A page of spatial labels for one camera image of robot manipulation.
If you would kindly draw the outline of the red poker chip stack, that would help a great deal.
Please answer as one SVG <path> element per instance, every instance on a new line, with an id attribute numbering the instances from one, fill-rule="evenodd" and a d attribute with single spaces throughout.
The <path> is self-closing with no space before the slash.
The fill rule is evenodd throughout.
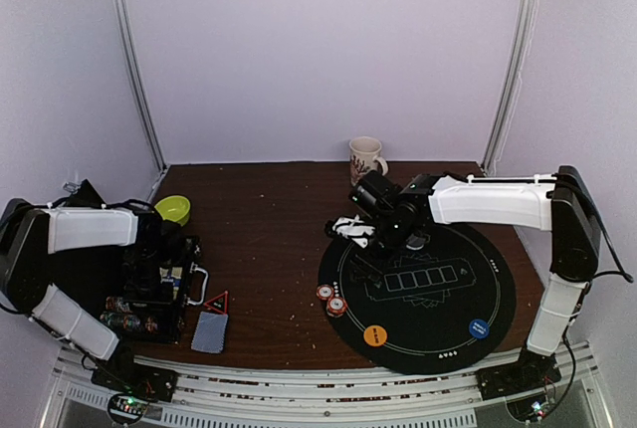
<path id="1" fill-rule="evenodd" d="M 333 297 L 333 287 L 330 285 L 320 285 L 317 287 L 316 295 L 322 301 L 328 301 Z"/>

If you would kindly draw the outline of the blue small blind button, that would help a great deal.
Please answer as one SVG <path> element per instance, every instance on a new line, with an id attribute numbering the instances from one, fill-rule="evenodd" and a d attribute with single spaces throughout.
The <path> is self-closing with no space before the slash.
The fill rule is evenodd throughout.
<path id="1" fill-rule="evenodd" d="M 490 334 L 490 325 L 481 319 L 474 319 L 469 323 L 469 333 L 475 339 L 485 339 Z"/>

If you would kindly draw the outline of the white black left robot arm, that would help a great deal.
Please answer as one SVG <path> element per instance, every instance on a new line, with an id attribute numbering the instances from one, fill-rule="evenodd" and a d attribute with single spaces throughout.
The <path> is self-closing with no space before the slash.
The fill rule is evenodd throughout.
<path id="1" fill-rule="evenodd" d="M 135 362 L 132 346 L 179 340 L 195 248 L 144 201 L 13 199 L 1 218 L 1 292 L 8 313 L 91 361 L 93 383 L 168 399 L 175 373 Z"/>

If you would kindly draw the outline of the blue playing card deck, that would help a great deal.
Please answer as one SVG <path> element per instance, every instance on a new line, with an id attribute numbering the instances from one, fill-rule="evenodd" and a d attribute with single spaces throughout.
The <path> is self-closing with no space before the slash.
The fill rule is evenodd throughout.
<path id="1" fill-rule="evenodd" d="M 199 315 L 191 341 L 194 351 L 219 354 L 225 345 L 229 316 L 226 314 L 204 313 Z"/>

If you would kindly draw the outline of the clear dealer button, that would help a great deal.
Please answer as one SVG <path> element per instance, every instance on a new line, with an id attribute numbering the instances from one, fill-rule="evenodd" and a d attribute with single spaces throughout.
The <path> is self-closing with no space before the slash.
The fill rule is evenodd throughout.
<path id="1" fill-rule="evenodd" d="M 429 242 L 429 235 L 426 233 L 414 233 L 410 235 L 405 243 L 405 247 L 411 251 L 419 251 Z"/>

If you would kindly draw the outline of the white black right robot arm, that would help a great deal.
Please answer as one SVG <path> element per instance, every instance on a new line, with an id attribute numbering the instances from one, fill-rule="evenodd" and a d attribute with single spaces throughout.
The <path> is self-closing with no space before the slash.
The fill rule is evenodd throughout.
<path id="1" fill-rule="evenodd" d="M 610 238 L 578 170 L 564 165 L 553 174 L 498 178 L 419 174 L 408 185 L 371 171 L 349 194 L 366 214 L 332 226 L 339 237 L 364 251 L 375 275 L 378 260 L 422 238 L 433 225 L 477 223 L 524 227 L 550 233 L 550 275 L 519 358 L 477 371 L 483 398 L 541 387 L 557 369 L 555 352 L 599 277 L 599 251 Z"/>

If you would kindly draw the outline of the orange big blind button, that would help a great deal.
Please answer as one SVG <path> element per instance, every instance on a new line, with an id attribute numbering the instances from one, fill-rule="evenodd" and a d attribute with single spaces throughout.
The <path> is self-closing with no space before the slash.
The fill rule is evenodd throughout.
<path id="1" fill-rule="evenodd" d="M 364 342 L 371 347 L 384 346 L 388 341 L 387 330 L 379 324 L 372 324 L 366 327 L 362 336 Z"/>

